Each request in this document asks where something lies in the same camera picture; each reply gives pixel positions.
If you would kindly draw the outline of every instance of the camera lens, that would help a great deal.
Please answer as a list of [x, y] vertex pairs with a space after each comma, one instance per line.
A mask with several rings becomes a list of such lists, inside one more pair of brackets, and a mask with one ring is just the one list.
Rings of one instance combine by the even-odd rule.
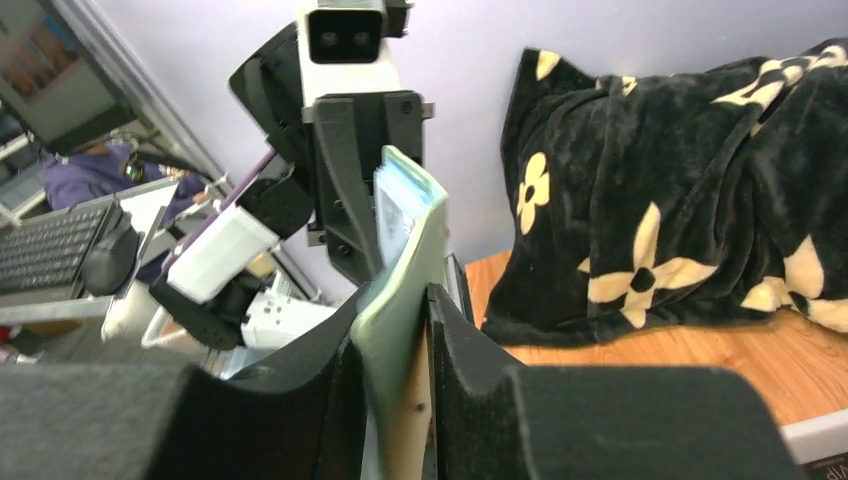
[[368, 45], [368, 40], [370, 37], [368, 36], [368, 32], [359, 32], [353, 36], [353, 43], [356, 44], [357, 47], [364, 47]]
[[338, 36], [334, 32], [324, 32], [321, 35], [321, 43], [328, 47], [336, 46], [336, 42], [338, 42]]

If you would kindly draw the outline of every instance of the white plastic part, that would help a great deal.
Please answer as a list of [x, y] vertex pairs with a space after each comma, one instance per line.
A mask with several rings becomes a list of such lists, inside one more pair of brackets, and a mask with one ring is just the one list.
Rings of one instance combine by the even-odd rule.
[[270, 288], [253, 299], [241, 327], [244, 344], [257, 350], [282, 348], [320, 325], [336, 309], [298, 300]]
[[174, 323], [171, 315], [163, 307], [159, 307], [147, 326], [147, 331], [141, 338], [141, 347], [164, 348], [191, 358], [203, 357], [208, 352], [208, 349], [189, 335], [183, 327]]
[[[141, 194], [132, 195], [130, 197], [119, 198], [121, 208], [125, 212], [130, 213], [130, 222], [133, 229], [145, 236], [148, 232], [155, 232], [156, 227], [161, 217], [159, 216], [161, 209], [167, 208], [177, 193], [177, 182], [174, 180], [162, 179], [157, 180], [159, 186], [155, 189], [145, 191]], [[146, 184], [144, 187], [135, 187], [139, 189], [151, 188], [153, 183]]]
[[848, 445], [848, 408], [784, 425], [781, 433], [798, 464], [844, 454]]
[[133, 280], [124, 298], [112, 302], [100, 327], [100, 339], [106, 343], [116, 338], [138, 342], [150, 321], [161, 310], [147, 286]]
[[312, 63], [309, 57], [309, 29], [305, 20], [309, 9], [301, 9], [297, 27], [300, 78], [303, 105], [311, 107], [315, 99], [330, 93], [394, 92], [402, 90], [400, 76], [392, 61], [386, 40], [380, 42], [380, 55], [373, 63]]
[[221, 292], [280, 238], [238, 205], [230, 205], [168, 270], [168, 284], [195, 303]]

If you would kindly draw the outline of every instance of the wooden table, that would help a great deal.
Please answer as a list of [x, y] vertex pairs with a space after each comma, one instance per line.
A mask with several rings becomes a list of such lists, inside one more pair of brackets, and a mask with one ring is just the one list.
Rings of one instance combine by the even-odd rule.
[[[466, 266], [477, 327], [509, 252]], [[848, 408], [848, 335], [792, 312], [768, 326], [675, 327], [634, 333], [606, 346], [581, 349], [512, 347], [528, 365], [710, 365], [737, 371], [788, 425]]]

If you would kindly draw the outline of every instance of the black keyboard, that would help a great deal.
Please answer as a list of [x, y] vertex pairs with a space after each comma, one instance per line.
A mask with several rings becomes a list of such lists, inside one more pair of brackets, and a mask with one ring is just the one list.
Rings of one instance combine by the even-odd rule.
[[91, 246], [125, 215], [117, 201], [26, 221], [0, 237], [0, 307], [78, 298]]

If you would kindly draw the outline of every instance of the monitor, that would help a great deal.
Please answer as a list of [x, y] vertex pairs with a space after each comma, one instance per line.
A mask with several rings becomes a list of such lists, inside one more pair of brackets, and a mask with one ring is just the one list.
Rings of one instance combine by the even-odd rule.
[[0, 1], [0, 100], [47, 151], [67, 155], [135, 115], [67, 24], [42, 2], [47, 0]]

